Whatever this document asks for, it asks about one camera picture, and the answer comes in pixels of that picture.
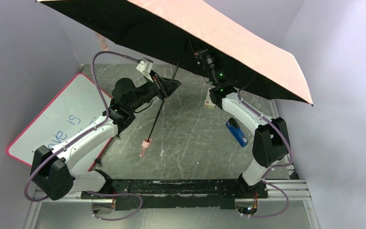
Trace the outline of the pink and black umbrella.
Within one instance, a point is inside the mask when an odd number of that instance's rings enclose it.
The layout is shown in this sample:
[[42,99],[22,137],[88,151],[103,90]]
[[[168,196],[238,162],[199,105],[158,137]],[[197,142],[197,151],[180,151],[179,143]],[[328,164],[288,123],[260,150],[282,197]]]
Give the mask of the pink and black umbrella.
[[44,0],[113,43],[207,77],[194,52],[215,49],[235,89],[313,104],[296,58],[202,0]]

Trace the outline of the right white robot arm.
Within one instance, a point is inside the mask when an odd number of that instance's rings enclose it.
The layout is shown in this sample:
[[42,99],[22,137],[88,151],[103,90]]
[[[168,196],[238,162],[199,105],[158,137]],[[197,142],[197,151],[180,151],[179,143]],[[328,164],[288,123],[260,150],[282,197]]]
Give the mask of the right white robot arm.
[[238,178],[244,190],[252,189],[265,181],[267,174],[279,167],[278,161],[291,153],[286,122],[280,117],[263,114],[241,96],[241,90],[236,90],[226,78],[216,51],[200,49],[194,56],[203,64],[213,85],[209,90],[212,103],[233,115],[253,133],[254,159]]

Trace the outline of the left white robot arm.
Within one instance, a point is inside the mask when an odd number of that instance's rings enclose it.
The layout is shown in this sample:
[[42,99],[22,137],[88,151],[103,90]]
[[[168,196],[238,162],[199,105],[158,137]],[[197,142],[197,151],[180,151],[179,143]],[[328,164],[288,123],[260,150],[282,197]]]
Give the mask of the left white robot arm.
[[103,142],[118,137],[134,121],[139,107],[155,97],[166,99],[181,86],[180,81],[160,77],[154,71],[150,77],[139,87],[130,78],[119,79],[111,102],[96,121],[65,142],[37,148],[26,184],[33,182],[51,200],[61,199],[70,192],[109,189],[112,179],[104,172],[76,172],[74,166]]

